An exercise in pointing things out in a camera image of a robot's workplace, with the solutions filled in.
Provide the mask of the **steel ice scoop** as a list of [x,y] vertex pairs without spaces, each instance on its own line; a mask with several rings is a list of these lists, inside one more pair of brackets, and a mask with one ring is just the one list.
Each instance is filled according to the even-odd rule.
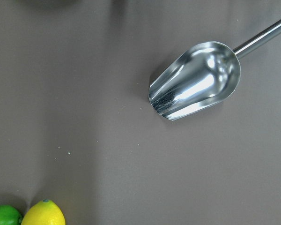
[[279,34],[281,19],[235,49],[216,41],[191,47],[150,84],[150,104],[174,121],[222,102],[239,84],[240,59]]

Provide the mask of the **green lime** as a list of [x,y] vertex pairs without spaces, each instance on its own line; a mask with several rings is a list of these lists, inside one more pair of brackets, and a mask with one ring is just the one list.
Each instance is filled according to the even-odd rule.
[[0,225],[20,225],[23,216],[10,205],[0,205]]

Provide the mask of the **upper whole yellow lemon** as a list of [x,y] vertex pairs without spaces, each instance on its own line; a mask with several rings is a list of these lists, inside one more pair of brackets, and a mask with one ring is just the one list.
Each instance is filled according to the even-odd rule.
[[65,225],[66,220],[59,206],[43,199],[32,206],[23,217],[22,225]]

